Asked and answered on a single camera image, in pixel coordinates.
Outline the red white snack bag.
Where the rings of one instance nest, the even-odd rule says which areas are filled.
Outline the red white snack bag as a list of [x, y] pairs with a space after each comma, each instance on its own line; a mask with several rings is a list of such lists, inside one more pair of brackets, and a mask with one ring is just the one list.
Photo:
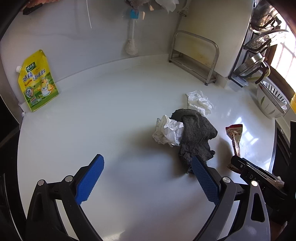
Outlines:
[[225, 128], [227, 136], [231, 139], [234, 155], [240, 157], [240, 140], [243, 131], [243, 124], [234, 124]]

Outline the black kitchen sink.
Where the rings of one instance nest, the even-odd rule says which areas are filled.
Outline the black kitchen sink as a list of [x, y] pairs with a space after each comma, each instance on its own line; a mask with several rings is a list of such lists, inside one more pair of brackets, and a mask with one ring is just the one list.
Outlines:
[[269, 171], [285, 182], [288, 178], [288, 170], [290, 167], [290, 141], [279, 123], [275, 121], [274, 145]]

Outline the dark grey cloth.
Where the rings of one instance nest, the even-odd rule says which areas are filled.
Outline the dark grey cloth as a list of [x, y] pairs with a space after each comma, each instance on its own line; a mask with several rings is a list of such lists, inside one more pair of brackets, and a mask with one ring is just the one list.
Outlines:
[[177, 109], [171, 119], [182, 122], [184, 130], [180, 142], [179, 160], [187, 173], [192, 173], [192, 159], [197, 157], [204, 165], [214, 157], [215, 151], [208, 141], [214, 139], [218, 131], [199, 112], [193, 109]]

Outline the crumpled white paper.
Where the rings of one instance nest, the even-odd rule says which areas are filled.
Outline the crumpled white paper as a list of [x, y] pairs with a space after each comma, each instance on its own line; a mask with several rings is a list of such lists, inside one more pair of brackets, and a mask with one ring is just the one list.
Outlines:
[[170, 147], [180, 146], [184, 131], [184, 124], [172, 120], [167, 115], [157, 118], [156, 128], [152, 134], [153, 139], [159, 144], [168, 144]]

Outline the white leaf pattern bowl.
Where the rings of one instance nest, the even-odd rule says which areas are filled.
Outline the white leaf pattern bowl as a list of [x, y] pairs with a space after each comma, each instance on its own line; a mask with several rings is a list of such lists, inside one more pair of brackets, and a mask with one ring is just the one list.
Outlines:
[[279, 118], [287, 113], [288, 102], [272, 84], [261, 81], [256, 93], [259, 108], [268, 118]]

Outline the yellow oil bottle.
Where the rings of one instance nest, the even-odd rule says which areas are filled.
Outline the yellow oil bottle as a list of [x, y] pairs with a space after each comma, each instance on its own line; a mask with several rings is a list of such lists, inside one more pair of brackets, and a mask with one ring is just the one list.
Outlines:
[[296, 109], [296, 93], [293, 95], [292, 99], [290, 100], [290, 106], [295, 111], [295, 109]]

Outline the crumpled white plastic wrap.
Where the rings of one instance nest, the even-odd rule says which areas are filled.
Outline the crumpled white plastic wrap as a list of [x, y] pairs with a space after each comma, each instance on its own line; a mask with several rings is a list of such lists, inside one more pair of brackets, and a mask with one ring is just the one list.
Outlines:
[[202, 116], [208, 116], [213, 110], [213, 104], [201, 90], [186, 93], [187, 107], [199, 112]]

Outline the yellow green seasoning pouch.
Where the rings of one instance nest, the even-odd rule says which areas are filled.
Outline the yellow green seasoning pouch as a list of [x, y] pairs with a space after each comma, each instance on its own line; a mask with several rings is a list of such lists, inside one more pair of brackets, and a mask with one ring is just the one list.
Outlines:
[[57, 97], [59, 92], [51, 75], [47, 57], [38, 50], [16, 68], [18, 84], [28, 104], [34, 112]]

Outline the black dish rack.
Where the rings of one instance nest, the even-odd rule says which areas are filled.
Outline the black dish rack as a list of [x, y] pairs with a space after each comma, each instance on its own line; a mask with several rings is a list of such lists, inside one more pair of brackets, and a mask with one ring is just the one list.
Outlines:
[[254, 1], [249, 29], [228, 78], [240, 87], [244, 87], [248, 85], [249, 81], [254, 81], [255, 84], [258, 84], [265, 77], [269, 76], [270, 69], [264, 77], [261, 76], [262, 71], [259, 70], [247, 78], [235, 75], [234, 71], [257, 53], [261, 53], [267, 63], [266, 51], [285, 40], [288, 34], [289, 31], [283, 27], [283, 20], [280, 19], [280, 14], [275, 7], [268, 1]]

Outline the metal cutting board rack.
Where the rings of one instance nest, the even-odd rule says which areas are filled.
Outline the metal cutting board rack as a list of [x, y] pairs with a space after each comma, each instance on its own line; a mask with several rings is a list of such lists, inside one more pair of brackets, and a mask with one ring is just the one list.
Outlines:
[[218, 45], [203, 36], [177, 30], [173, 36], [168, 61], [194, 75], [205, 85], [216, 82]]

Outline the white bottle brush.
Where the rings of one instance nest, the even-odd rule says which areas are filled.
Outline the white bottle brush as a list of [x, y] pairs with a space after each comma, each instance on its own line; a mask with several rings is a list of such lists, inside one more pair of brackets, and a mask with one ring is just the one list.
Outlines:
[[125, 52], [130, 56], [135, 56], [138, 54], [138, 49], [134, 38], [135, 24], [138, 19], [138, 16], [139, 12], [135, 11], [134, 9], [130, 10], [128, 40], [125, 44]]

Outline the white cutting board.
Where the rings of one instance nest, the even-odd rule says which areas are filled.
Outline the white cutting board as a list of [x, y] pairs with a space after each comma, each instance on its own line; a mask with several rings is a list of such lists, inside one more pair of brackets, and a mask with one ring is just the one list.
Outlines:
[[243, 44], [253, 10], [253, 1], [191, 1], [179, 30], [214, 41], [219, 47], [215, 70], [227, 77]]

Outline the white hanging cloth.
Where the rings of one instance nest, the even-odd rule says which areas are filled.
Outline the white hanging cloth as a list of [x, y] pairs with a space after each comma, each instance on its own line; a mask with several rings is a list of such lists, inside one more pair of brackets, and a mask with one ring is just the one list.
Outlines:
[[156, 0], [156, 3], [164, 8], [167, 13], [174, 12], [176, 6], [179, 4], [179, 0]]

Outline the purple hanging rag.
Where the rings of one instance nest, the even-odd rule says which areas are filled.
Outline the purple hanging rag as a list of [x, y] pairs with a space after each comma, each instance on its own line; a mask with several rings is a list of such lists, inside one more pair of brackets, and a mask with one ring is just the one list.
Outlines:
[[150, 0], [125, 0], [125, 3], [131, 6], [134, 10], [139, 9], [140, 6], [149, 2]]

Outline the pink hanging rag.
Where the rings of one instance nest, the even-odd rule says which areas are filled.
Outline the pink hanging rag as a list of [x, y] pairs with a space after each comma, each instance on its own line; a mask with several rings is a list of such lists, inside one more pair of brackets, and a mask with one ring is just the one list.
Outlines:
[[39, 4], [48, 4], [48, 3], [54, 3], [58, 0], [30, 0], [25, 6], [21, 9], [23, 11], [25, 8], [33, 8]]

